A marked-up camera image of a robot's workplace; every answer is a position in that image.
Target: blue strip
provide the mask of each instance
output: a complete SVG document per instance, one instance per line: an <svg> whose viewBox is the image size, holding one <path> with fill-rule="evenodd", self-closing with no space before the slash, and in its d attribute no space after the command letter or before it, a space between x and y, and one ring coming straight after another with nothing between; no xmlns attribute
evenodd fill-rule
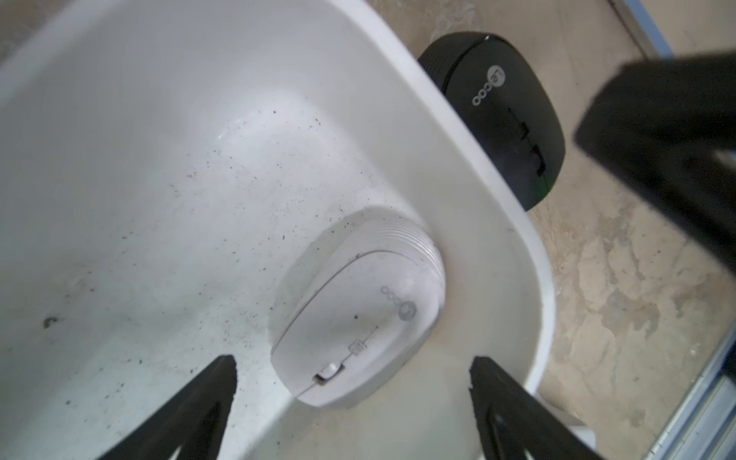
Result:
<svg viewBox="0 0 736 460"><path fill-rule="evenodd" d="M665 36L659 31L659 27L654 23L654 20L649 15L649 11L644 8L640 0L623 0L626 6L629 7L631 13L634 14L634 18L639 23L645 34L649 37L649 40L654 45L654 48L661 57L672 57L672 48L665 40Z"/></svg>

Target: computer mouse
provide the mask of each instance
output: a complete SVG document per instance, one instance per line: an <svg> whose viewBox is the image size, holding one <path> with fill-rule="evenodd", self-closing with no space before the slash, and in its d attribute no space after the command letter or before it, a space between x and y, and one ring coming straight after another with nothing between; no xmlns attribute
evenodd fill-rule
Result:
<svg viewBox="0 0 736 460"><path fill-rule="evenodd" d="M525 210L559 175L565 137L531 66L503 38L458 32L419 58Z"/></svg>
<svg viewBox="0 0 736 460"><path fill-rule="evenodd" d="M350 407L429 337L445 304L439 250L403 218L368 221L330 256L271 351L279 379L315 407Z"/></svg>

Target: mouse logo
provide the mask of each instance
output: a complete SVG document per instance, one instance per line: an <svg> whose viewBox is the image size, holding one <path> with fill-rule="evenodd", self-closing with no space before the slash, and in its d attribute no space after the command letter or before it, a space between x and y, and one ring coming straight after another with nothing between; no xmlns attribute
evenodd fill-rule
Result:
<svg viewBox="0 0 736 460"><path fill-rule="evenodd" d="M394 305L399 308L399 319L402 321L410 321L417 315L417 304L410 300L402 300L399 296L389 289L388 286L381 286L381 293L391 300Z"/></svg>
<svg viewBox="0 0 736 460"><path fill-rule="evenodd" d="M486 72L486 79L488 80L478 94L473 97L473 105L476 107L481 104L481 101L488 96L488 93L493 89L501 86L506 81L506 72L500 66L490 66L488 72Z"/></svg>

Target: dirt speck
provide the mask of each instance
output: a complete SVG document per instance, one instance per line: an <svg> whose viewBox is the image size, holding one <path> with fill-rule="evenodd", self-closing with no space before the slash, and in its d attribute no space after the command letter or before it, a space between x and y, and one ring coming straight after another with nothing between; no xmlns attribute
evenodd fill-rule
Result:
<svg viewBox="0 0 736 460"><path fill-rule="evenodd" d="M59 319L55 316L49 316L43 321L43 328L48 329L51 327L52 324L55 322L59 322Z"/></svg>
<svg viewBox="0 0 736 460"><path fill-rule="evenodd" d="M631 423L631 426L638 428L641 426L642 422L646 418L646 411L643 409L634 409L634 411L631 413L631 417L629 418L629 423Z"/></svg>

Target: white tub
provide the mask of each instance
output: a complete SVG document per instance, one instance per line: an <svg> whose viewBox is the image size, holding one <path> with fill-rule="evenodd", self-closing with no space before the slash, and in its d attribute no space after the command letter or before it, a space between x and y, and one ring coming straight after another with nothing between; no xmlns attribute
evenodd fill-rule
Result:
<svg viewBox="0 0 736 460"><path fill-rule="evenodd" d="M0 68L0 145L2 458L98 456L223 353L221 459L472 459L473 356L539 385L542 243L358 1L76 0ZM272 340L388 213L440 247L444 316L356 407L297 404Z"/></svg>

